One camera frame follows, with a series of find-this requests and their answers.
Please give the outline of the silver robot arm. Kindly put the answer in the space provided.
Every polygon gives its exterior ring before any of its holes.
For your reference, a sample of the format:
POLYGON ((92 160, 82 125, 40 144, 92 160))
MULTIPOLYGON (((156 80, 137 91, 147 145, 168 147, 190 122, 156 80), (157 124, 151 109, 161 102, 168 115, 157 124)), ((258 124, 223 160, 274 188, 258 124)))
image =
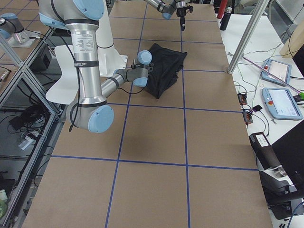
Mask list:
POLYGON ((185 16, 187 13, 193 12, 193 6, 188 5, 184 0, 172 0, 168 5, 162 0, 144 0, 146 3, 157 9, 162 14, 162 17, 169 20, 173 13, 176 13, 180 18, 180 29, 185 30, 185 16))
POLYGON ((61 78, 46 94, 47 100, 67 105, 72 127, 103 133, 114 121, 107 98, 126 82, 145 87, 152 71, 152 55, 138 53, 131 68, 127 56, 114 47, 104 0, 41 0, 40 21, 53 30, 70 32, 72 45, 55 48, 61 78))

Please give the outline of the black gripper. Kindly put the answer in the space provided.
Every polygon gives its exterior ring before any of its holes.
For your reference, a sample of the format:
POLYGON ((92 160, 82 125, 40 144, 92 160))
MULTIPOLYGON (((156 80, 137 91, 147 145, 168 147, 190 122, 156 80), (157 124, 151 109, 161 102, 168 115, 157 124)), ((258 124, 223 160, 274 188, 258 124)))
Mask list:
POLYGON ((176 14, 180 18, 180 29, 181 31, 185 30, 185 16, 186 16, 187 7, 177 8, 176 14))

